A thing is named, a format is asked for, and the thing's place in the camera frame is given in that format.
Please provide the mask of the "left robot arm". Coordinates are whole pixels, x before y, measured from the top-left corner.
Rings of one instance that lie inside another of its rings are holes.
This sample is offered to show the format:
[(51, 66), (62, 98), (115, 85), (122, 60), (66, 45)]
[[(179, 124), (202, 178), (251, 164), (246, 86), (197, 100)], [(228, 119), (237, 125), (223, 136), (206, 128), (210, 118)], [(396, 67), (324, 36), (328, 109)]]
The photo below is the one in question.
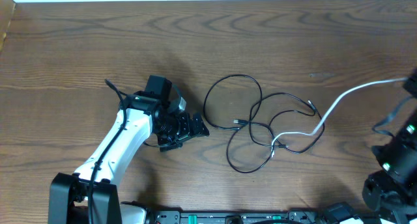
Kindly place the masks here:
[(140, 146), (152, 135), (165, 152), (195, 137), (209, 135), (202, 116), (185, 111), (182, 96), (170, 100), (176, 86), (150, 76), (144, 91), (121, 92), (117, 118), (93, 154), (71, 175), (58, 173), (50, 186), (48, 223), (153, 223), (150, 212), (136, 202), (122, 203), (121, 180)]

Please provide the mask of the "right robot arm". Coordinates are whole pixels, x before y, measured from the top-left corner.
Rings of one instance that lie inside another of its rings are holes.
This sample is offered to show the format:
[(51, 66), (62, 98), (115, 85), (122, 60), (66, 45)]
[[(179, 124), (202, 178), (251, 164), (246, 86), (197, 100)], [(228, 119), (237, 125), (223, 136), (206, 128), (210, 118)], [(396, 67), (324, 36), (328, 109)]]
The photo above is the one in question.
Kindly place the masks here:
[(416, 112), (405, 121), (394, 135), (379, 128), (393, 121), (402, 106), (416, 98), (416, 71), (403, 84), (410, 94), (376, 123), (375, 133), (392, 139), (384, 146), (373, 146), (380, 171), (368, 176), (362, 197), (372, 213), (361, 217), (364, 223), (412, 223), (416, 221)]

